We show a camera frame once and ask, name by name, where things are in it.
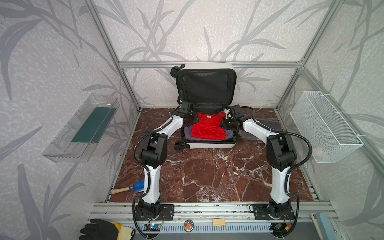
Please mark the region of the purple trousers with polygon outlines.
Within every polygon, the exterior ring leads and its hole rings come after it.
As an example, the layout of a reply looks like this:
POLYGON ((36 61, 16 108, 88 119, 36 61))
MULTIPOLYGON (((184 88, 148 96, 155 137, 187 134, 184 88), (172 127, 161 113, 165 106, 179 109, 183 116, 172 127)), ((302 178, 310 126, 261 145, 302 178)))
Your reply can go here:
POLYGON ((184 138, 190 142, 235 142, 238 136, 234 130, 224 130, 220 127, 184 127, 184 138))

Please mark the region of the red t-shirt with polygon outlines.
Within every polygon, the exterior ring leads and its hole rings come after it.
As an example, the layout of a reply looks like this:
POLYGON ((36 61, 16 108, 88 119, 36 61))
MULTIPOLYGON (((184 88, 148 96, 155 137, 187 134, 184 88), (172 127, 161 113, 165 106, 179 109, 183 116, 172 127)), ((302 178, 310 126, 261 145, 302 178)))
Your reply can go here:
POLYGON ((191 137, 203 140, 225 140, 225 130, 220 127, 225 113, 207 115, 197 113, 198 122, 192 126, 191 137))

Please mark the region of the grey towel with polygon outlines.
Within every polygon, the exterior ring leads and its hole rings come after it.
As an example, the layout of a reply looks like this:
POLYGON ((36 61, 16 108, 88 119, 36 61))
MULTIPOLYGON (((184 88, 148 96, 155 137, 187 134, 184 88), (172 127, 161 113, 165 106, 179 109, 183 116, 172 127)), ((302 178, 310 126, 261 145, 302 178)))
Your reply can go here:
POLYGON ((266 143, 267 137, 270 135, 277 135, 272 130, 282 131, 282 126, 278 120, 275 119, 261 119, 253 120, 248 119, 243 123, 243 129, 239 130, 241 138, 260 143, 266 143))

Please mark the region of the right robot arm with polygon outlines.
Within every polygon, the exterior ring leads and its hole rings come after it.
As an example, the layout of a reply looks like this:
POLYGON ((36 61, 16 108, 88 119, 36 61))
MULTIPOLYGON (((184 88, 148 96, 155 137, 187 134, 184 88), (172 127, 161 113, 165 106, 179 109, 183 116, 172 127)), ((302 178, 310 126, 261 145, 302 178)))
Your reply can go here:
POLYGON ((299 134, 268 127, 255 116, 244 114, 239 105, 227 107, 226 111, 226 119, 221 123, 224 129, 243 128, 246 133, 266 144, 267 162, 272 167, 273 175, 269 204, 266 207, 267 215, 276 220, 284 217, 292 210, 291 198, 297 197, 297 204, 300 203, 300 193, 290 192, 291 173, 309 160, 313 152, 311 143, 299 134), (307 156, 299 163, 295 163, 297 152, 292 137, 300 138, 308 146, 307 156))

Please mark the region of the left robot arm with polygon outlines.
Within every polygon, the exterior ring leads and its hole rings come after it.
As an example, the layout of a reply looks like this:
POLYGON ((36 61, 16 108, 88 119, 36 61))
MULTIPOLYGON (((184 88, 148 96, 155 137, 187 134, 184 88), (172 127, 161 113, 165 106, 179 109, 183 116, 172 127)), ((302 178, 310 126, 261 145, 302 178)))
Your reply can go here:
POLYGON ((144 191, 133 200, 134 217, 155 219, 161 212, 160 173, 168 155, 168 139, 184 124, 184 118, 192 112, 193 105, 181 101, 170 113, 166 122, 146 133, 132 152, 134 162, 144 169, 144 191))

